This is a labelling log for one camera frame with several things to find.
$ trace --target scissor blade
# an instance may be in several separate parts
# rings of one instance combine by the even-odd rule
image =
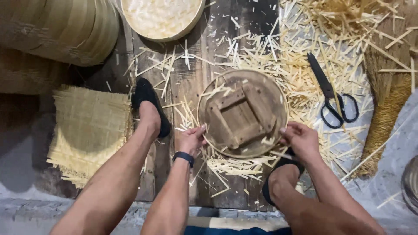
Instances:
[[[313,73],[315,74],[315,77],[318,80],[319,86],[321,87],[321,90],[324,93],[325,98],[333,99],[334,90],[332,89],[332,85],[328,81],[328,78],[326,78],[315,56],[310,52],[308,53],[308,61],[311,64]]]

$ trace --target blue pants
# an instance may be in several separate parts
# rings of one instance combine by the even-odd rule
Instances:
[[[243,229],[240,231],[233,229],[218,229],[187,226],[184,231],[185,235],[291,235],[292,231],[289,227],[281,228],[276,231],[266,232],[260,228]]]

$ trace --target person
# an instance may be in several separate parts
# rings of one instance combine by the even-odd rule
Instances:
[[[171,128],[152,85],[144,78],[137,83],[133,107],[139,110],[137,129],[88,181],[51,234],[110,234],[131,206],[151,144],[157,137],[167,136]],[[205,126],[184,131],[179,151],[196,158],[197,149],[206,144],[204,132]],[[292,234],[385,233],[324,163],[315,130],[289,122],[281,132],[281,141],[291,146],[298,162],[280,160],[267,178],[263,194],[285,215]],[[167,182],[148,211],[141,234],[184,233],[189,212],[190,167],[190,160],[175,159]],[[312,178],[318,200],[295,190],[304,168]]]

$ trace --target hand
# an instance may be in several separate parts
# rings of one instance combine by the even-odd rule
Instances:
[[[197,157],[197,149],[207,144],[207,141],[203,138],[203,134],[206,131],[206,125],[188,129],[183,132],[180,139],[180,152],[185,152]]]
[[[290,145],[305,167],[309,164],[324,162],[319,153],[316,130],[301,123],[289,122],[287,128],[281,128],[280,132],[283,135],[280,142]]]

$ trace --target concrete floor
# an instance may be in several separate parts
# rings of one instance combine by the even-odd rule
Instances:
[[[400,178],[407,162],[418,155],[418,94],[414,93],[402,109],[395,129],[413,112],[386,146],[379,171],[371,179],[357,179],[346,185],[351,195],[374,216],[389,234],[416,234],[418,222],[397,195],[379,209],[387,198],[400,192]],[[54,117],[41,113],[37,119]],[[71,199],[45,194],[35,188],[37,164],[32,162],[35,152],[45,153],[39,145],[39,135],[33,135],[33,125],[20,126],[0,134],[0,234],[46,234],[62,213],[72,204]],[[134,203],[114,234],[138,234],[150,204]],[[213,210],[191,207],[191,215],[213,213]],[[220,210],[220,217],[259,218],[280,220],[280,212],[260,213]]]

